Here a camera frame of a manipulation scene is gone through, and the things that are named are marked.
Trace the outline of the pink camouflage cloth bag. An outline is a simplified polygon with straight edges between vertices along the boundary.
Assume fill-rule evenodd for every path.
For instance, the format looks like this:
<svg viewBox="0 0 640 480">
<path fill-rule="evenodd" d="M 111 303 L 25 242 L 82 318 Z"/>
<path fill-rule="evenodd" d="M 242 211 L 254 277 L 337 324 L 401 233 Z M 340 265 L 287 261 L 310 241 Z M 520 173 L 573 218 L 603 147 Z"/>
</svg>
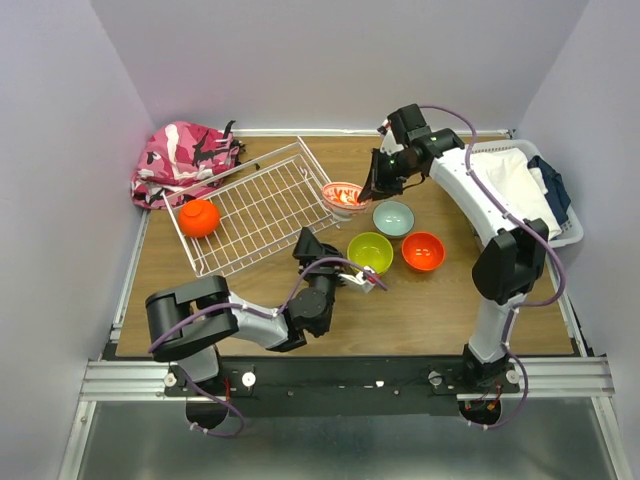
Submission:
<svg viewBox="0 0 640 480">
<path fill-rule="evenodd" d="M 176 208 L 219 188 L 215 177 L 241 164 L 243 142 L 233 123 L 220 131 L 185 121 L 169 123 L 147 141 L 130 180 L 131 200 L 147 210 Z"/>
</svg>

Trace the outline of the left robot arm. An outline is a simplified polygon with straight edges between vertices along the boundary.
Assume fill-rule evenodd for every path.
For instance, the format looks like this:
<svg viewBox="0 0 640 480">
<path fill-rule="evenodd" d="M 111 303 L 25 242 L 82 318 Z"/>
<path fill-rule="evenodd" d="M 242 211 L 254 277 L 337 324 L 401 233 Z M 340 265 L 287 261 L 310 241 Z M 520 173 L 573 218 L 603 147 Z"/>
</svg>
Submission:
<svg viewBox="0 0 640 480">
<path fill-rule="evenodd" d="M 177 364 L 197 393 L 209 395 L 222 380 L 218 342 L 233 337 L 281 353 L 306 345 L 307 334 L 326 334 L 346 272 L 345 257 L 304 227 L 293 258 L 299 264 L 298 281 L 306 286 L 295 287 L 279 307 L 244 301 L 220 275 L 150 295 L 145 309 L 153 359 Z"/>
</svg>

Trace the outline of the orange bowl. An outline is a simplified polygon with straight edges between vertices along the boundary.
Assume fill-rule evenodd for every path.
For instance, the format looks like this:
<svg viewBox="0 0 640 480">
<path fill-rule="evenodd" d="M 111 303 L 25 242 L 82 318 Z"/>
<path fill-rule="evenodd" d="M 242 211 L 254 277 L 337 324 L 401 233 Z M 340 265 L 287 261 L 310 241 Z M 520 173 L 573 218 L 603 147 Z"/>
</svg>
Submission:
<svg viewBox="0 0 640 480">
<path fill-rule="evenodd" d="M 220 224 L 218 208 L 208 200 L 190 200 L 180 209 L 178 225 L 190 238 L 202 238 L 213 233 Z"/>
<path fill-rule="evenodd" d="M 446 250 L 442 241 L 429 232 L 413 232 L 401 246 L 405 263 L 418 272 L 432 272 L 442 266 Z"/>
</svg>

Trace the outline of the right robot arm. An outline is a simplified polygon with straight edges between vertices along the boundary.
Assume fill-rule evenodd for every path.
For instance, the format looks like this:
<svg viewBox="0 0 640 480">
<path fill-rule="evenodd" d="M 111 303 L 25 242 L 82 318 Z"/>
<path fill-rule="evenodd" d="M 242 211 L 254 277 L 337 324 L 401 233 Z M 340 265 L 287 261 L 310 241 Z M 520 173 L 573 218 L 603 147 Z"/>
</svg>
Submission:
<svg viewBox="0 0 640 480">
<path fill-rule="evenodd" d="M 409 135 L 386 132 L 372 153 L 360 197 L 391 198 L 404 190 L 412 175 L 421 174 L 454 200 L 479 234 L 483 249 L 472 268 L 472 280 L 482 300 L 459 371 L 462 384 L 480 392 L 509 368 L 513 323 L 551 248 L 544 221 L 514 215 L 481 179 L 472 153 L 472 144 L 450 129 L 420 128 Z"/>
</svg>

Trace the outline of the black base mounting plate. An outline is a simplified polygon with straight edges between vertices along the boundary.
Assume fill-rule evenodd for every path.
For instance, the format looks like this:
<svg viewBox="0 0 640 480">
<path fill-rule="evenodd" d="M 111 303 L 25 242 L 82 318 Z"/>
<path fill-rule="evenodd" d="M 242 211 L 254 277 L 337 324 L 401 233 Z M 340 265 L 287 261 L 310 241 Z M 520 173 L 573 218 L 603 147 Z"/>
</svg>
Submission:
<svg viewBox="0 0 640 480">
<path fill-rule="evenodd" d="M 184 371 L 169 396 L 189 404 L 206 392 L 250 418 L 431 414 L 455 416 L 466 398 L 516 394 L 513 365 L 477 374 L 459 356 L 222 357 L 217 376 L 190 387 Z"/>
</svg>

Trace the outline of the dark blue jeans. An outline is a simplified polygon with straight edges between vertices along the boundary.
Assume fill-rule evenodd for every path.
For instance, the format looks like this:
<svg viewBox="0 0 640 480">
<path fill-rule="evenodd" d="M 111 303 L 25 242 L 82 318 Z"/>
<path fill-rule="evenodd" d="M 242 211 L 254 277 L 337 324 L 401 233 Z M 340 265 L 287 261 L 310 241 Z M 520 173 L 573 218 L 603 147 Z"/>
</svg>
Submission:
<svg viewBox="0 0 640 480">
<path fill-rule="evenodd" d="M 549 165 L 541 156 L 532 157 L 527 168 L 538 184 L 543 185 L 544 197 L 557 223 L 563 225 L 568 220 L 568 209 L 571 206 L 570 196 L 565 188 L 559 172 Z"/>
</svg>

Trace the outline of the white folded cloth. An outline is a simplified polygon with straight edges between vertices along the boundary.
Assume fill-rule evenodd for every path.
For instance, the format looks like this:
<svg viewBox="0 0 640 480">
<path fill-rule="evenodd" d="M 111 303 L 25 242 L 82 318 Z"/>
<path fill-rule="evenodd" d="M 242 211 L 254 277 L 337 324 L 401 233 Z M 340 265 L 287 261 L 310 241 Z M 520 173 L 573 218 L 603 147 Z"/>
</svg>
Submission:
<svg viewBox="0 0 640 480">
<path fill-rule="evenodd" d="M 474 153 L 471 164 L 479 178 L 490 183 L 508 203 L 510 213 L 520 219 L 542 219 L 548 226 L 550 239 L 562 232 L 545 198 L 548 189 L 542 172 L 538 167 L 528 167 L 528 159 L 522 150 L 510 148 Z"/>
</svg>

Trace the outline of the light blue ribbed bowl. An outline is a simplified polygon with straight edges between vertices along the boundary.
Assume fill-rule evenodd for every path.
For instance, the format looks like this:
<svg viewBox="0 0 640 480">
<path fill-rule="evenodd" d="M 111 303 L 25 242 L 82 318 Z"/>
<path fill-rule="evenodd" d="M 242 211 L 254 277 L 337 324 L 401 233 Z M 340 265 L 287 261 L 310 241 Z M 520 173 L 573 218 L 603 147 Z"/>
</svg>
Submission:
<svg viewBox="0 0 640 480">
<path fill-rule="evenodd" d="M 415 225 L 413 211 L 406 204 L 391 200 L 380 203 L 374 209 L 372 220 L 375 228 L 389 238 L 403 238 Z"/>
</svg>

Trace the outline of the lavender plastic laundry basket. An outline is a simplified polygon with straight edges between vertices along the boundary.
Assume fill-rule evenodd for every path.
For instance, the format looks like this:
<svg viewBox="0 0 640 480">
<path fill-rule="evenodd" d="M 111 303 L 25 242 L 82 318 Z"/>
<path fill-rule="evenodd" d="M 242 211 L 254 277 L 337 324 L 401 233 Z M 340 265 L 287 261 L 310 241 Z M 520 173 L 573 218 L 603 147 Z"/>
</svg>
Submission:
<svg viewBox="0 0 640 480">
<path fill-rule="evenodd" d="M 481 142 L 473 147 L 473 154 L 480 152 L 497 152 L 510 148 L 519 148 L 520 150 L 522 150 L 525 153 L 528 161 L 536 155 L 539 155 L 543 158 L 543 155 L 538 150 L 538 148 L 532 142 L 527 140 L 495 140 L 489 142 Z M 554 248 L 561 248 L 567 245 L 578 243 L 584 236 L 583 227 L 573 209 L 572 201 L 571 206 L 568 209 L 568 220 L 563 225 L 560 225 L 560 227 L 562 229 L 562 232 L 554 239 L 550 239 L 550 245 Z"/>
</svg>

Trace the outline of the white bowl with red pattern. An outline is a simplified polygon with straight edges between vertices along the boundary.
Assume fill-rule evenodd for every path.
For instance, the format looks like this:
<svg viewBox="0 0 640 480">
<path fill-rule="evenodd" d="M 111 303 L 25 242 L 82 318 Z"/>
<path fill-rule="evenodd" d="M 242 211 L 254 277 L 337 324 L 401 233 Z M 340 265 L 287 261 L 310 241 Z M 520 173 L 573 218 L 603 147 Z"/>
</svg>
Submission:
<svg viewBox="0 0 640 480">
<path fill-rule="evenodd" d="M 337 221 L 347 222 L 365 213 L 371 200 L 359 201 L 362 188 L 349 182 L 330 182 L 322 187 L 323 204 Z"/>
</svg>

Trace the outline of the yellow-green bowl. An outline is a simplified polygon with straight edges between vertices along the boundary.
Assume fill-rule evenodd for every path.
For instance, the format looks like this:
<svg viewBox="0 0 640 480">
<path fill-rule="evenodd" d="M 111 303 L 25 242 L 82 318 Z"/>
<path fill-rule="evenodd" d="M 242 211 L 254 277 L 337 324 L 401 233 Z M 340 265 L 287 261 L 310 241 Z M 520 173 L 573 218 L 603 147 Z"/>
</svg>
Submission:
<svg viewBox="0 0 640 480">
<path fill-rule="evenodd" d="M 371 267 L 377 274 L 382 275 L 392 265 L 394 250 L 390 241 L 381 234 L 364 232 L 350 241 L 347 258 L 361 266 Z"/>
</svg>

